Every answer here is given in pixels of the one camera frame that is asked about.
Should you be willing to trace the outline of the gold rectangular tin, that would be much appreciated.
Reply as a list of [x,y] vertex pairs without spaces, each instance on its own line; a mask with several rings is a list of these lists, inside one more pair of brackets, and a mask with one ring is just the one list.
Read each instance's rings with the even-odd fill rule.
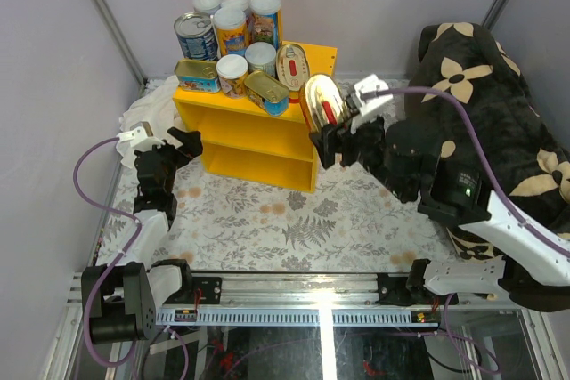
[[185,91],[218,93],[221,90],[215,61],[182,59],[175,66],[179,87]]
[[262,70],[244,80],[248,98],[270,116],[280,116],[289,107],[289,88]]

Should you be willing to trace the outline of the blue labelled gold-top can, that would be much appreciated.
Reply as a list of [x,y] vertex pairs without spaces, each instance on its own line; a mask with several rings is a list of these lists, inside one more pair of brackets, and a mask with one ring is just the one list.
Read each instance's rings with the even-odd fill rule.
[[183,56],[200,61],[216,61],[218,45],[211,19],[199,12],[187,12],[175,20],[174,31]]

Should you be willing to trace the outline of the grey lid small can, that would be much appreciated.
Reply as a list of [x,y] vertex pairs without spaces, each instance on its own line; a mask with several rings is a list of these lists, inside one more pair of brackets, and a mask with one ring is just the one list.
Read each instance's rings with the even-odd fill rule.
[[264,71],[269,76],[276,78],[276,49],[266,42],[255,42],[245,52],[248,63],[248,72]]

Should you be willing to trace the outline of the white lid small can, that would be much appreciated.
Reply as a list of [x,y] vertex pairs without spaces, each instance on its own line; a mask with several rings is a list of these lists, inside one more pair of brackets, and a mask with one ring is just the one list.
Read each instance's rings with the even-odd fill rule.
[[216,64],[217,75],[223,93],[232,99],[246,96],[245,78],[248,76],[248,63],[243,56],[227,54]]

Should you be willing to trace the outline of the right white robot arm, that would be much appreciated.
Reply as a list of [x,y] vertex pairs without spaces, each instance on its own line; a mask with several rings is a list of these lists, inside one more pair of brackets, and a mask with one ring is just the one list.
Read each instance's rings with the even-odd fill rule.
[[442,159],[436,129],[409,119],[385,127],[381,117],[356,131],[351,124],[311,125],[309,138],[323,167],[331,167],[337,154],[344,166],[359,163],[400,202],[416,202],[429,219],[477,235],[502,252],[480,264],[416,260],[406,279],[381,288],[381,303],[410,306],[469,293],[534,311],[568,309],[569,258],[552,247],[559,238],[508,208],[478,170]]

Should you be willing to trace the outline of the white red snack canister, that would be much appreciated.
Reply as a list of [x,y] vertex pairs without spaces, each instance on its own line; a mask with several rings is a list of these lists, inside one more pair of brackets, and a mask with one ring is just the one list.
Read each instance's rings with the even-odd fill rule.
[[244,13],[249,11],[249,0],[222,0],[220,3],[221,8],[239,9]]

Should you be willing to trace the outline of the gold oval tin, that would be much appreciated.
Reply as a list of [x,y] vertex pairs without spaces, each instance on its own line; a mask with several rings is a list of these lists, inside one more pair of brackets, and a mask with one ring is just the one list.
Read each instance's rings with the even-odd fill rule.
[[305,50],[299,44],[283,44],[276,54],[278,80],[289,89],[289,102],[299,103],[299,91],[310,77]]
[[311,133],[326,125],[338,125],[348,118],[342,91],[333,78],[314,74],[300,88],[299,104]]

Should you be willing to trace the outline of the white orange snack canister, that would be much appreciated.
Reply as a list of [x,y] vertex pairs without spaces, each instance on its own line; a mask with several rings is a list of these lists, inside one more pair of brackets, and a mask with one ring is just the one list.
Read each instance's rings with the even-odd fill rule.
[[192,0],[192,6],[195,12],[210,16],[220,9],[221,2],[222,0]]

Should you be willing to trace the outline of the orange blue tall canister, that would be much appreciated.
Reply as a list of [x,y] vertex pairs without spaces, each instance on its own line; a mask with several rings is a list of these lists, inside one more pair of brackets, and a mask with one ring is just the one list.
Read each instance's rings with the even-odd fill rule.
[[213,24],[221,55],[244,56],[249,45],[245,12],[238,8],[221,7],[213,15]]

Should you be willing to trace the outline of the clear jar colourful candy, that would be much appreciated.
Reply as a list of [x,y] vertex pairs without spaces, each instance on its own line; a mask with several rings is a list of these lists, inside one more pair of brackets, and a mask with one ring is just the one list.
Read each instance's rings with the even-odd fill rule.
[[249,0],[253,17],[253,42],[265,42],[275,49],[281,47],[281,0]]

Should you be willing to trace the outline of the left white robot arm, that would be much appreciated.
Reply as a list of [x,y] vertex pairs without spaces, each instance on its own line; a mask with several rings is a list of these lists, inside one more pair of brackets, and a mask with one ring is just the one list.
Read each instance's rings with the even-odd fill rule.
[[167,132],[177,145],[154,136],[147,123],[112,139],[134,151],[137,193],[132,211],[124,214],[134,229],[110,263],[82,273],[84,335],[90,345],[145,340],[155,326],[157,308],[168,298],[182,304],[194,296],[187,263],[151,260],[176,216],[176,172],[203,152],[200,132],[175,127]]

